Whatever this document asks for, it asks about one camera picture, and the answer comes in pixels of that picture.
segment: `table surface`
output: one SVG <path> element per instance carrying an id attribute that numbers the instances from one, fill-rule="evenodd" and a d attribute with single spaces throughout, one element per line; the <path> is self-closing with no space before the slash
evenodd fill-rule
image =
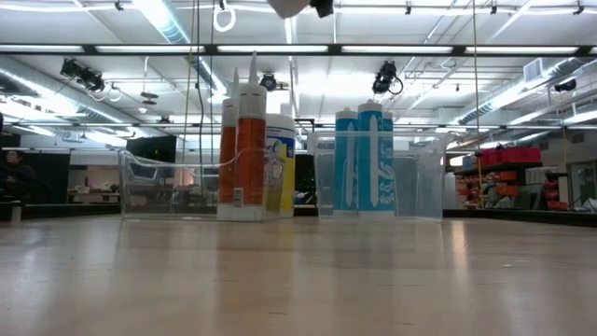
<path id="1" fill-rule="evenodd" d="M 597 231 L 491 219 L 0 228 L 11 335 L 595 335 Z"/>

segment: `nozzle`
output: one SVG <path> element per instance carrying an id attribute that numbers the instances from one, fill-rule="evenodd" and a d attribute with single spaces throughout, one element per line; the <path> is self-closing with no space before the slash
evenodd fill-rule
<path id="1" fill-rule="evenodd" d="M 253 51 L 253 59 L 251 59 L 251 68 L 249 70 L 249 83 L 259 83 L 259 77 L 257 76 L 257 53 Z"/>
<path id="2" fill-rule="evenodd" d="M 232 82 L 232 95 L 234 98 L 239 95 L 239 68 L 234 68 L 234 81 Z"/>

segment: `clear plastic container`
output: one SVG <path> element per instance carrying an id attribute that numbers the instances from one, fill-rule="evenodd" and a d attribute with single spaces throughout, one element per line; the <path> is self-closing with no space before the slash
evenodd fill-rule
<path id="1" fill-rule="evenodd" d="M 318 132 L 314 148 L 320 219 L 442 218 L 442 133 Z"/>
<path id="2" fill-rule="evenodd" d="M 251 190 L 239 191 L 236 182 L 228 178 L 228 186 L 234 186 L 229 190 L 233 195 L 230 203 L 222 203 L 219 176 L 226 170 L 238 169 L 237 163 L 243 155 L 251 156 L 251 160 L 255 160 L 256 155 L 257 159 L 264 159 L 263 178 L 256 179 L 262 181 L 262 186 L 254 184 Z M 124 218 L 262 221 L 280 215 L 285 164 L 266 149 L 245 151 L 223 164 L 165 163 L 122 151 L 119 164 Z M 243 194 L 247 192 L 256 193 L 259 203 L 245 203 Z"/>

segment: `duct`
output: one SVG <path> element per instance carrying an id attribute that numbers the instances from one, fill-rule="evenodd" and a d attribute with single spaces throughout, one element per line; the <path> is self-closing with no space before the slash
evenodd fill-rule
<path id="1" fill-rule="evenodd" d="M 168 0 L 133 0 L 133 2 L 168 43 L 192 43 L 176 18 Z M 197 75 L 211 88 L 213 95 L 226 94 L 226 86 L 213 74 L 212 69 L 201 56 L 193 57 L 192 60 L 185 58 L 185 61 L 190 62 L 197 71 Z"/>
<path id="2" fill-rule="evenodd" d="M 477 104 L 474 102 L 463 108 L 460 117 L 451 122 L 452 125 L 466 125 L 468 122 L 490 114 L 498 109 L 512 104 L 519 99 L 528 96 L 545 87 L 549 87 L 562 82 L 570 76 L 574 76 L 585 66 L 594 64 L 594 58 L 569 58 L 553 64 L 546 71 L 543 71 L 538 79 L 527 82 L 524 76 L 520 76 L 506 85 L 491 91 L 484 99 L 484 102 Z"/>
<path id="3" fill-rule="evenodd" d="M 31 68 L 10 59 L 7 56 L 0 56 L 0 72 L 5 76 L 11 77 L 13 80 L 19 81 L 23 86 L 29 86 L 34 91 L 49 91 L 56 92 L 60 90 L 58 94 L 62 97 L 65 102 L 72 104 L 76 109 L 87 109 L 89 114 L 97 118 L 102 116 L 105 119 L 109 119 L 111 122 L 139 122 L 139 120 L 127 115 L 126 113 L 120 112 L 117 109 L 104 104 L 102 102 L 96 102 L 87 94 L 77 91 L 70 86 L 64 86 L 60 81 L 43 75 Z M 148 134 L 152 135 L 163 135 L 162 132 L 157 130 L 147 130 Z"/>

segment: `red storage bin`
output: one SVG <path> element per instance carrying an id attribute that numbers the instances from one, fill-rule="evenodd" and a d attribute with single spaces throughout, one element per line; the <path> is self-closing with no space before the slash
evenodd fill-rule
<path id="1" fill-rule="evenodd" d="M 513 147 L 498 150 L 499 163 L 541 162 L 541 151 L 537 147 Z"/>
<path id="2" fill-rule="evenodd" d="M 483 156 L 479 158 L 481 167 L 486 167 L 498 163 L 498 150 L 497 149 L 484 149 Z"/>

